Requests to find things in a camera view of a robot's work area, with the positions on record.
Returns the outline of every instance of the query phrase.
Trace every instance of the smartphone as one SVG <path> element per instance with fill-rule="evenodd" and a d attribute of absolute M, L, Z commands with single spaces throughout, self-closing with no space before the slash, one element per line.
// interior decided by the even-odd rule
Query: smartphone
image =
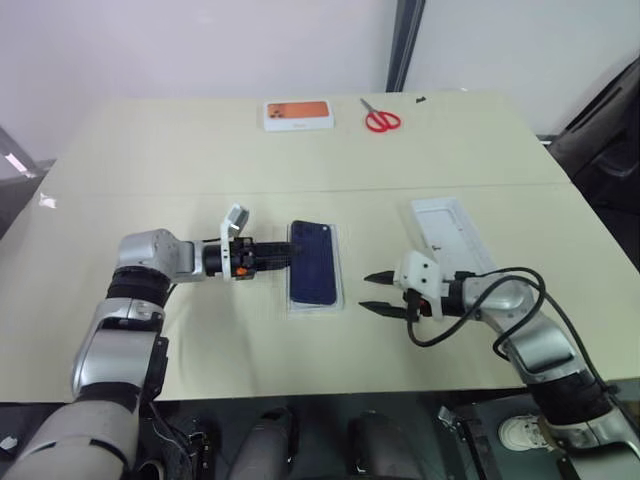
<path fill-rule="evenodd" d="M 291 224 L 294 254 L 289 272 L 289 296 L 298 303 L 333 305 L 337 301 L 331 228 L 296 220 Z"/>

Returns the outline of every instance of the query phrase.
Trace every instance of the scissors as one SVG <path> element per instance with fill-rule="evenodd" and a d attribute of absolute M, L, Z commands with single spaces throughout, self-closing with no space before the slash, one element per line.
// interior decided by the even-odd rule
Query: scissors
<path fill-rule="evenodd" d="M 364 123 L 372 132 L 383 133 L 387 130 L 395 130 L 402 125 L 402 120 L 400 120 L 400 117 L 397 115 L 390 112 L 381 112 L 376 110 L 369 105 L 364 98 L 361 98 L 360 101 L 365 108 L 369 110 L 369 113 L 364 119 Z"/>

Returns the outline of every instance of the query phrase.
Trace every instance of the table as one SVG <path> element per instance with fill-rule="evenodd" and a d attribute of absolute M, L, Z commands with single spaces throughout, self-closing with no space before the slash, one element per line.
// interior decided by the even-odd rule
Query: table
<path fill-rule="evenodd" d="M 399 113 L 406 123 L 411 118 L 407 112 L 424 105 L 414 106 L 411 95 L 372 98 L 372 103 Z M 340 100 L 343 106 L 347 104 L 346 99 Z M 217 102 L 203 101 L 211 106 Z M 231 100 L 219 102 L 233 104 Z M 238 105 L 248 102 L 238 101 Z M 222 158 L 222 154 L 213 155 L 213 143 L 207 155 L 200 146 L 183 146 L 183 158 L 189 159 L 189 168 L 184 171 L 176 168 L 169 154 L 154 157 L 157 163 L 153 170 L 147 170 L 152 160 L 148 157 L 141 160 L 144 166 L 132 161 L 124 171 L 120 157 L 113 159 L 113 166 L 97 159 L 105 160 L 105 150 L 124 143 L 132 148 L 137 145 L 136 151 L 157 150 L 155 140 L 148 136 L 125 140 L 126 132 L 116 128 L 119 119 L 132 128 L 138 126 L 137 133 L 144 128 L 167 133 L 168 126 L 161 129 L 158 125 L 162 122 L 157 120 L 162 117 L 171 122 L 164 108 L 167 112 L 181 108 L 192 112 L 201 107 L 196 101 L 178 100 L 124 101 L 108 106 L 79 134 L 68 155 L 59 160 L 37 197 L 0 242 L 0 400 L 71 399 L 72 359 L 93 309 L 105 295 L 117 244 L 124 235 L 166 227 L 181 239 L 215 236 L 220 219 L 233 202 L 251 209 L 245 233 L 261 241 L 285 239 L 286 225 L 297 218 L 337 224 L 345 309 L 337 314 L 287 314 L 282 271 L 265 272 L 250 282 L 211 279 L 181 285 L 166 308 L 165 334 L 171 343 L 162 399 L 520 385 L 513 369 L 491 352 L 494 334 L 484 325 L 466 325 L 447 342 L 419 349 L 409 342 L 402 322 L 376 316 L 357 304 L 372 299 L 400 304 L 399 291 L 363 282 L 362 278 L 392 268 L 409 248 L 423 248 L 409 202 L 442 196 L 456 196 L 462 202 L 499 265 L 527 265 L 544 275 L 549 291 L 574 320 L 605 378 L 640 376 L 640 323 L 636 321 L 640 277 L 553 159 L 524 130 L 501 97 L 447 93 L 434 95 L 428 103 L 456 105 L 454 110 L 462 117 L 482 106 L 487 117 L 482 129 L 486 138 L 496 139 L 487 140 L 495 148 L 481 148 L 478 138 L 476 164 L 463 169 L 461 162 L 453 160 L 453 164 L 439 166 L 432 160 L 425 135 L 412 127 L 413 135 L 405 132 L 404 143 L 397 143 L 397 148 L 404 147 L 393 163 L 398 171 L 409 172 L 415 167 L 425 175 L 392 175 L 392 170 L 380 166 L 389 178 L 369 172 L 368 187 L 356 175 L 355 167 L 347 165 L 351 157 L 342 158 L 342 176 L 337 175 L 341 164 L 327 162 L 321 179 L 299 172 L 281 177 L 285 162 L 276 155 L 280 152 L 276 145 L 286 145 L 292 138 L 296 148 L 302 148 L 304 140 L 297 136 L 314 132 L 275 134 L 280 139 L 269 147 L 275 151 L 264 150 L 272 140 L 262 138 L 274 134 L 257 129 L 247 133 L 250 138 L 246 143 L 263 142 L 264 158 L 277 167 L 274 174 L 253 163 L 253 157 L 240 154 L 227 157 L 227 162 L 207 164 L 207 157 Z M 350 114 L 351 110 L 344 108 L 345 115 Z M 156 118 L 155 126 L 132 122 L 133 111 L 145 119 Z M 344 145 L 359 145 L 345 147 L 350 155 L 359 148 L 368 150 L 370 141 L 380 145 L 385 144 L 385 138 L 396 141 L 391 135 L 360 135 L 356 127 L 361 125 L 345 124 L 339 111 L 336 107 L 336 128 L 322 132 L 323 141 L 318 140 L 318 145 L 337 145 L 331 132 L 344 137 Z M 216 118 L 193 113 L 192 121 L 186 123 L 195 124 L 204 117 Z M 444 134 L 443 124 L 464 123 L 453 121 L 454 117 L 452 113 L 440 121 L 425 114 L 422 120 L 425 129 L 432 124 Z M 183 120 L 176 122 L 177 128 L 188 132 Z M 95 130 L 105 125 L 113 130 L 102 134 Z M 476 133 L 471 124 L 466 125 L 466 130 L 458 130 L 456 135 L 459 144 L 468 146 Z M 488 125 L 494 125 L 495 131 Z M 193 128 L 203 134 L 199 127 Z M 502 128 L 508 128 L 512 140 L 497 141 Z M 102 136 L 111 141 L 98 141 Z M 170 144 L 166 135 L 161 138 L 165 146 Z M 228 146 L 221 140 L 223 150 Z M 462 155 L 466 146 L 454 150 Z M 312 160 L 324 158 L 323 148 L 308 149 L 300 162 L 313 170 Z M 331 148 L 339 151 L 335 145 Z M 417 158 L 412 155 L 415 151 L 425 154 Z M 198 168 L 192 168 L 196 161 L 190 152 L 199 152 L 195 153 Z M 531 162 L 530 168 L 523 159 Z M 360 166 L 366 163 L 361 157 L 354 157 L 353 162 Z M 509 162 L 516 165 L 507 167 Z M 431 175 L 426 175 L 429 166 L 424 163 L 431 166 Z M 231 165 L 243 172 L 246 181 L 229 173 Z M 258 180 L 248 173 L 251 169 L 245 168 L 247 165 L 262 173 L 262 189 L 257 189 Z M 377 164 L 371 166 L 372 171 L 376 168 Z M 114 170 L 120 170 L 128 180 L 116 182 Z M 216 178 L 229 183 L 202 181 L 205 170 L 211 178 L 218 172 Z M 106 181 L 84 177 L 91 171 Z M 138 175 L 143 182 L 128 183 Z M 172 175 L 175 181 L 160 181 Z M 187 178 L 195 186 L 191 193 L 184 184 Z M 41 193 L 55 198 L 56 208 L 50 208 L 51 202 L 49 207 L 41 206 Z M 423 321 L 420 333 L 434 335 L 444 327 Z"/>

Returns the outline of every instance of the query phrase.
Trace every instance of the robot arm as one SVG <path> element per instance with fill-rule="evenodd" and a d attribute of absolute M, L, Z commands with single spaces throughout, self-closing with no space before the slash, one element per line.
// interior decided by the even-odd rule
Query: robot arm
<path fill-rule="evenodd" d="M 216 274 L 251 279 L 284 268 L 291 245 L 239 237 L 248 211 L 234 205 L 221 238 L 180 241 L 167 230 L 125 237 L 111 284 L 72 374 L 74 402 L 51 415 L 6 479 L 118 480 L 132 470 L 138 409 L 162 390 L 169 340 L 161 336 L 170 286 Z"/>
<path fill-rule="evenodd" d="M 495 286 L 501 278 L 504 283 Z M 533 290 L 525 283 L 506 281 L 504 273 L 476 276 L 469 272 L 457 272 L 454 280 L 443 283 L 438 264 L 416 251 L 407 253 L 395 271 L 373 274 L 365 280 L 393 284 L 403 290 L 406 308 L 382 302 L 362 305 L 381 315 L 406 319 L 409 335 L 419 346 L 446 339 L 463 325 L 466 317 L 485 322 L 499 338 L 504 338 L 501 348 L 540 407 L 558 447 L 581 456 L 625 445 L 634 457 L 632 471 L 640 471 L 637 427 L 624 416 L 603 388 L 597 372 L 592 371 L 558 324 L 538 310 L 514 329 L 536 304 Z M 420 341 L 413 333 L 413 324 L 420 315 L 436 320 L 443 315 L 462 316 L 463 321 L 435 341 Z"/>

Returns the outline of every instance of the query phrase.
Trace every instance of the white sneaker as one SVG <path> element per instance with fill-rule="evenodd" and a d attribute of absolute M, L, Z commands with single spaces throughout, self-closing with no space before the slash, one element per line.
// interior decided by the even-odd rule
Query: white sneaker
<path fill-rule="evenodd" d="M 535 415 L 507 418 L 498 428 L 498 437 L 505 448 L 514 452 L 549 448 L 540 431 L 538 417 Z"/>

